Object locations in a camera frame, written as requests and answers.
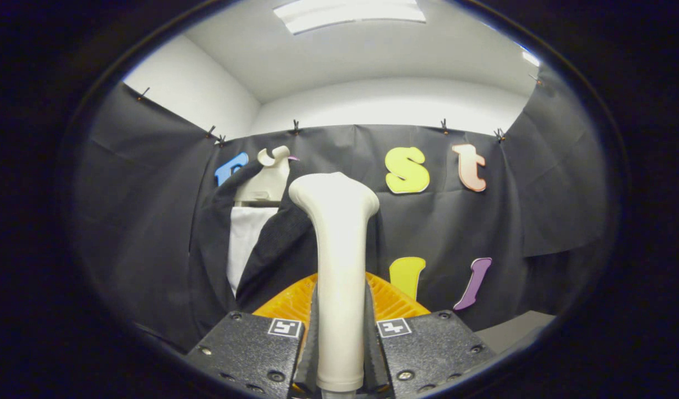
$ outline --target white plastic object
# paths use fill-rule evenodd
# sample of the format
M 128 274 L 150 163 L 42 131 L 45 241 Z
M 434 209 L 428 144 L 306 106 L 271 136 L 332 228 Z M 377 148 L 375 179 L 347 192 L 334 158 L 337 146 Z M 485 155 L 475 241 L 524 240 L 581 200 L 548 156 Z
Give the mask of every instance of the white plastic object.
M 317 236 L 317 386 L 326 397 L 351 397 L 364 383 L 366 225 L 379 199 L 341 172 L 298 177 L 288 193 Z
M 263 169 L 236 190 L 236 206 L 242 206 L 243 202 L 280 202 L 288 184 L 289 155 L 286 146 L 274 149 L 273 157 L 268 156 L 266 149 L 261 149 L 258 161 Z

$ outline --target yellow letter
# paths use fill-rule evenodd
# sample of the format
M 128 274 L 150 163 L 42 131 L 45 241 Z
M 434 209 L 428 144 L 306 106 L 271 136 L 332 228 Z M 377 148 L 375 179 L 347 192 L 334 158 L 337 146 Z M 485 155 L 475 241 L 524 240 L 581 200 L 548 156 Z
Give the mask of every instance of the yellow letter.
M 473 191 L 484 191 L 487 183 L 477 175 L 477 166 L 484 167 L 484 157 L 477 155 L 476 149 L 472 144 L 460 144 L 453 146 L 453 151 L 458 152 L 458 171 L 460 181 Z
M 416 147 L 395 147 L 386 152 L 386 184 L 395 194 L 421 192 L 430 183 L 430 174 L 420 164 L 426 157 Z
M 425 267 L 426 261 L 422 258 L 398 258 L 388 268 L 391 284 L 415 300 L 418 293 L 418 276 Z

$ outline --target white plastic handle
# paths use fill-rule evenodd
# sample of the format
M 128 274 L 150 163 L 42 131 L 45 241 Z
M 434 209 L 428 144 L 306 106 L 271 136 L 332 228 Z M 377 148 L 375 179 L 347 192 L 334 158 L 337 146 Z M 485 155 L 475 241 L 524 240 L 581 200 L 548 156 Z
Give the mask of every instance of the white plastic handle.
M 366 225 L 379 199 L 341 172 L 298 177 L 288 194 L 317 235 L 317 386 L 350 396 L 364 383 Z

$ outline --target white ceiling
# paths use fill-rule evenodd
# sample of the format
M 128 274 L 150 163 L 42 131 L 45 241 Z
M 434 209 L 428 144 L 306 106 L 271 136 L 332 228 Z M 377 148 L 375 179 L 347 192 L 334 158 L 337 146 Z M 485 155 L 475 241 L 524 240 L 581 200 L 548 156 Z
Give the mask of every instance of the white ceiling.
M 292 35 L 273 13 L 291 0 L 243 0 L 185 33 L 261 103 L 376 78 L 470 81 L 530 96 L 522 49 L 443 0 L 418 0 L 426 23 L 363 21 Z

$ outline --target white cloth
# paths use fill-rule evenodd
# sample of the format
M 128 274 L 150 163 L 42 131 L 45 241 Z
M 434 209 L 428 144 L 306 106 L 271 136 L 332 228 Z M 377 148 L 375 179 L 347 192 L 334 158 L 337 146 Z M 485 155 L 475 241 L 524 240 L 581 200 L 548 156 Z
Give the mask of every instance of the white cloth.
M 248 258 L 251 257 L 253 247 L 258 242 L 261 229 L 272 215 L 278 213 L 278 208 L 231 208 L 231 232 L 228 239 L 228 263 L 226 277 L 231 284 L 233 296 L 236 296 L 238 283 L 246 268 Z

